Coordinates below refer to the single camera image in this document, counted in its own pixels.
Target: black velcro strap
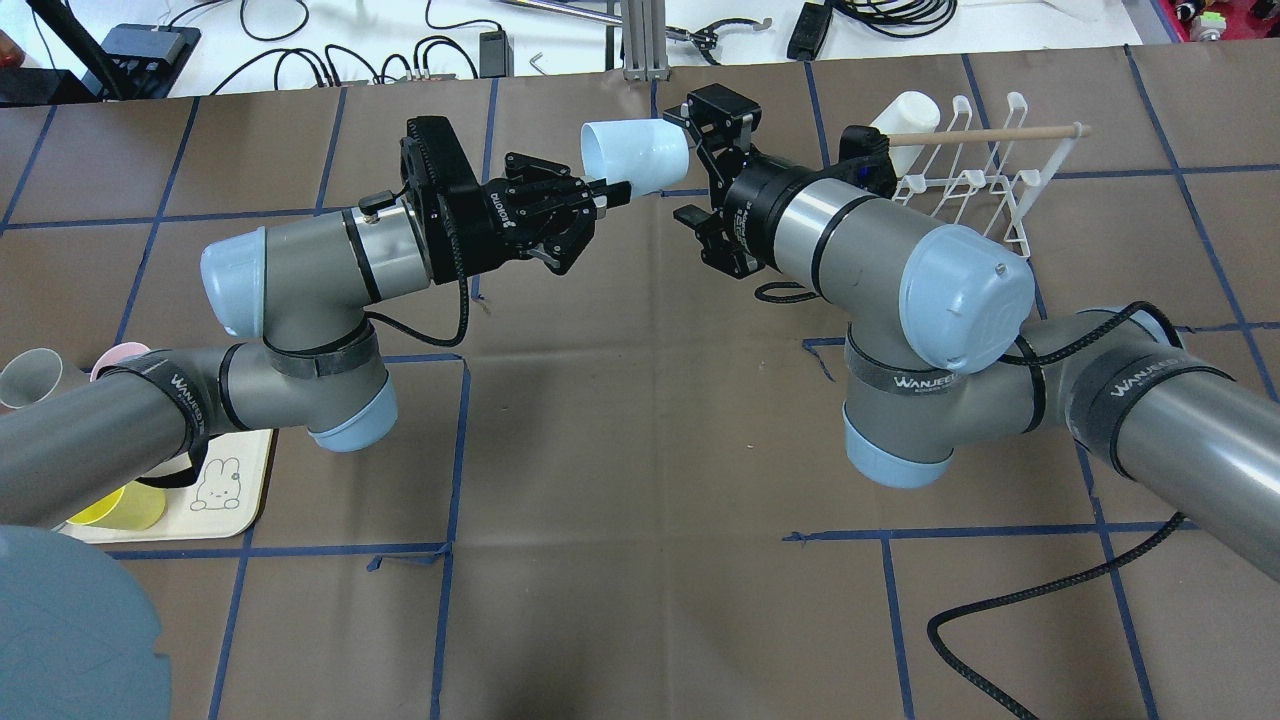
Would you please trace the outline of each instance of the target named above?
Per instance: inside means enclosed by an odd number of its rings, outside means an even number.
[[[200,470],[205,466],[205,456],[207,455],[209,441],[205,441],[200,445],[192,446],[192,448],[187,451],[187,459],[191,460],[189,468],[183,468],[177,473],[160,475],[159,478],[138,478],[138,482],[160,489],[189,488],[196,484],[196,480],[200,479]]]
[[[187,420],[182,448],[174,456],[187,454],[191,468],[163,478],[140,478],[138,482],[159,488],[180,488],[196,484],[200,469],[209,452],[209,401],[200,386],[177,363],[155,352],[123,360],[102,370],[102,377],[115,373],[137,375],[164,392]]]
[[[1120,464],[1120,427],[1133,406],[1160,383],[1185,373],[1211,373],[1234,380],[1185,351],[1156,345],[1143,352],[1117,347],[1101,355],[1071,386],[1068,428],[1084,447],[1133,479]]]

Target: cartoon bunny drawing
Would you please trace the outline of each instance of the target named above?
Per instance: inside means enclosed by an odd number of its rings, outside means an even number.
[[[205,464],[205,473],[196,486],[191,509],[234,510],[239,507],[239,459],[215,459]]]

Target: wooden dowel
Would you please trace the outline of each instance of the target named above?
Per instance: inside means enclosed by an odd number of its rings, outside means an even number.
[[[1092,127],[1083,123],[1075,123],[1074,126],[1052,126],[1041,128],[908,132],[888,136],[888,143],[891,147],[904,147],[908,145],[957,145],[961,142],[1005,142],[1010,140],[1061,140],[1064,137],[1088,137],[1092,133]]]

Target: yellow cup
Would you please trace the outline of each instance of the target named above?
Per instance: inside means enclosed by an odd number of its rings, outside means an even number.
[[[132,482],[73,515],[68,523],[114,530],[143,530],[164,515],[164,491]]]

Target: white desk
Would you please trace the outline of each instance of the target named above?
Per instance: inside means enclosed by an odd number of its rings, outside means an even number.
[[[822,59],[874,58],[895,55],[933,55],[948,53],[984,53],[1036,50],[1043,47],[1094,47],[1108,45],[1140,45],[1161,40],[1152,26],[1153,0],[1108,0],[1105,14],[1093,22],[1082,22],[1043,3],[996,4],[1000,0],[961,0],[955,19],[940,32],[914,40],[882,37],[837,14],[827,36]],[[189,8],[195,0],[169,0],[174,13]],[[238,0],[200,10],[183,18],[180,24],[204,32],[196,53],[173,88],[173,95],[205,95],[236,67],[270,47],[310,47],[320,51],[325,44],[344,45],[360,53],[375,67],[390,53],[408,55],[413,42],[433,35],[422,22],[422,0],[308,0],[311,20],[298,35],[266,44],[251,40],[239,27]],[[603,10],[603,0],[580,3]],[[81,23],[101,40],[119,23],[164,22],[165,0],[72,0]],[[800,13],[799,0],[668,0],[668,24],[696,29],[724,17],[772,17],[773,27],[764,32],[733,28],[722,32],[717,56],[726,64],[785,61],[787,40]],[[582,73],[604,69],[603,26],[547,12],[530,10],[485,0],[434,0],[431,22],[449,24],[476,17],[497,19],[512,36],[517,74],[535,74],[529,59],[541,53],[539,65],[547,73]],[[248,22],[260,35],[279,35],[292,28],[301,10],[291,0],[250,0]],[[29,67],[47,67],[45,47],[36,35],[31,12],[24,0],[0,0],[0,28],[14,37],[27,51]],[[468,27],[448,31],[472,55],[476,37],[485,28]],[[58,67],[83,73],[83,65],[45,28],[54,61]],[[369,72],[355,59],[335,53],[335,64],[343,79],[367,79]],[[687,44],[668,44],[672,65],[704,64]],[[268,58],[241,73],[224,92],[270,90],[275,59]],[[465,63],[448,49],[431,53],[434,72],[467,77]],[[297,58],[285,61],[280,74],[282,88],[314,85],[311,70]]]

